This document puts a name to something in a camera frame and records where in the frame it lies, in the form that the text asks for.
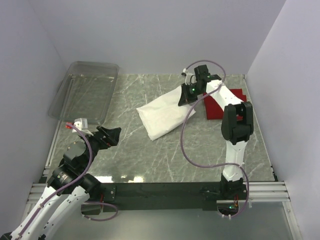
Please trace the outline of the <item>white t shirt red print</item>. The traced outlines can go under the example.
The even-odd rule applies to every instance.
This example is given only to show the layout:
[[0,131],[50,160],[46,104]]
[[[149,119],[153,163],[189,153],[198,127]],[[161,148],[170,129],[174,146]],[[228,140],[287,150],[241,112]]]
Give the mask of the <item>white t shirt red print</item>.
[[151,141],[166,135],[184,122],[191,106],[178,106],[181,93],[182,88],[179,86],[136,109]]

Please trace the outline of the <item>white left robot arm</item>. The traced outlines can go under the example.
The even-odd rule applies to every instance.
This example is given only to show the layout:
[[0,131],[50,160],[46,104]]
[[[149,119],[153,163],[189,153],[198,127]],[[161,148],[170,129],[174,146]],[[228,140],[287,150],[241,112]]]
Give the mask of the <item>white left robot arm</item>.
[[1,236],[2,240],[51,240],[75,210],[99,194],[101,183],[88,170],[100,150],[118,145],[122,129],[97,126],[90,132],[79,121],[66,125],[81,140],[69,145],[38,202],[14,231]]

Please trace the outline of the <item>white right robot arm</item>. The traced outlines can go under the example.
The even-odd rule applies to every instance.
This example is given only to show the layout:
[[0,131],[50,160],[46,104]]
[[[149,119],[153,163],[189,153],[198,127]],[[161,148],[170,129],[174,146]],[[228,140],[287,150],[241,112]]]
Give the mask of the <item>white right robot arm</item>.
[[199,96],[212,97],[222,109],[221,134],[226,141],[226,156],[218,189],[208,189],[207,196],[220,200],[246,198],[248,188],[244,185],[244,153],[254,132],[253,106],[235,96],[224,84],[224,79],[212,75],[206,65],[199,65],[189,73],[182,71],[185,82],[181,85],[178,106],[198,103]]

